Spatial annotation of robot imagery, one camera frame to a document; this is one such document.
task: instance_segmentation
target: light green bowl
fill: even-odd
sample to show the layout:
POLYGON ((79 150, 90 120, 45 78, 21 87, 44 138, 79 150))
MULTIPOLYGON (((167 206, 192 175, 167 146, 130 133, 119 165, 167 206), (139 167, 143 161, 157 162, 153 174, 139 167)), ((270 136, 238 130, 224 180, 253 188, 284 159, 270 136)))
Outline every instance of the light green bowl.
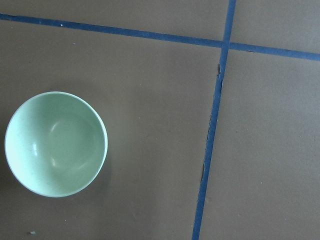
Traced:
POLYGON ((36 95, 12 116, 5 154, 15 177, 29 190, 65 197, 88 186, 107 154, 107 131, 81 98, 59 91, 36 95))

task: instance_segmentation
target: blue tape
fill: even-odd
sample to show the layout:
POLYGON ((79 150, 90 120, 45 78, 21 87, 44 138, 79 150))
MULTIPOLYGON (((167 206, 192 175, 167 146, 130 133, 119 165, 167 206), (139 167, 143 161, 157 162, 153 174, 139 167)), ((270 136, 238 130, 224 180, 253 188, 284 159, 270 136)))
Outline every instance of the blue tape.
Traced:
POLYGON ((235 8, 236 8, 236 0, 229 0, 226 21, 225 21, 224 36, 223 36, 223 42, 222 42, 222 48, 221 48, 221 55, 220 55, 220 61, 219 61, 220 74, 218 74, 216 78, 214 98, 213 98, 213 104, 211 109, 211 120, 209 123, 208 138, 206 141, 205 155, 204 155, 204 161, 203 161, 204 169, 203 169, 202 180, 200 183, 198 201, 197 201, 197 206, 195 211, 192 240, 198 240, 200 236, 201 223, 202 223, 202 217, 204 212, 207 185, 208 185, 210 165, 211 165, 211 158, 212 158, 212 152, 214 148, 214 140, 215 140, 215 134, 216 134, 216 128, 217 128, 222 85, 225 77, 228 51, 229 51, 229 45, 230 45, 230 37, 231 37, 232 25, 233 25, 233 20, 235 15, 235 8))
POLYGON ((208 46, 208 47, 215 47, 215 48, 221 48, 222 46, 222 41, 218 41, 218 40, 189 37, 189 36, 179 36, 179 35, 157 33, 157 32, 150 32, 150 31, 140 31, 140 30, 111 27, 111 26, 100 26, 100 25, 77 23, 77 22, 71 22, 71 21, 52 20, 52 19, 37 18, 37 17, 30 17, 30 16, 12 16, 12 15, 0 13, 0 20, 9 20, 14 22, 39 24, 39 25, 46 25, 46 26, 53 26, 53 27, 60 27, 60 28, 87 30, 87 31, 99 32, 99 33, 124 35, 124 36, 138 37, 138 38, 145 38, 145 39, 155 39, 155 40, 161 40, 161 41, 201 45, 201 46, 208 46))
POLYGON ((249 44, 242 44, 242 43, 235 43, 235 42, 231 42, 229 48, 233 50, 239 50, 239 51, 247 51, 247 52, 270 54, 270 55, 284 56, 284 57, 297 58, 297 59, 320 61, 320 54, 312 53, 312 52, 294 51, 294 50, 287 50, 282 48, 249 45, 249 44))

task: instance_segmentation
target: floor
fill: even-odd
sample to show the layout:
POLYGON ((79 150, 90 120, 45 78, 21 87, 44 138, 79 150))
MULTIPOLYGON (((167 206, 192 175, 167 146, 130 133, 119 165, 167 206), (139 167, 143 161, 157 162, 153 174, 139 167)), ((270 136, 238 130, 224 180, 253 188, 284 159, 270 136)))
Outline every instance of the floor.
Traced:
POLYGON ((1 238, 318 239, 318 21, 314 0, 3 0, 1 238), (12 114, 49 91, 108 132, 68 197, 24 188, 4 153, 12 114))

